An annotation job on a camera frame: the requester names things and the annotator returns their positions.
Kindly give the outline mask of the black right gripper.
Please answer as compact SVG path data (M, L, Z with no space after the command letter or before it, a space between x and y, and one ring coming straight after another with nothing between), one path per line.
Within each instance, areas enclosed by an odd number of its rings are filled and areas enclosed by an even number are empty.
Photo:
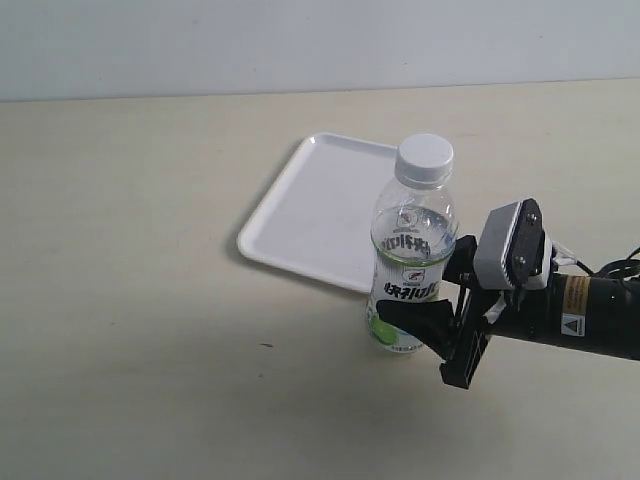
M555 272L551 258L540 255L531 278L542 282L541 289L485 290L473 267L476 250L474 235L458 238L443 271L444 281L460 286L455 314L448 300L376 303L384 322L415 337L445 360L440 366L445 384L465 390L492 337L531 340L536 336L537 324L548 314L549 283Z

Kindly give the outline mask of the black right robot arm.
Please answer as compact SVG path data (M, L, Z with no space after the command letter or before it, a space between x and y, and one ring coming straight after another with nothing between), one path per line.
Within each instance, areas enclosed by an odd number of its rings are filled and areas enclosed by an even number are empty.
M380 300L382 321L414 336L441 359L443 382L470 387L494 336L629 360L639 358L639 279L636 259L607 264L595 276L552 272L541 290L480 287L472 267L476 239L457 240L444 279L459 286L447 300L406 303Z

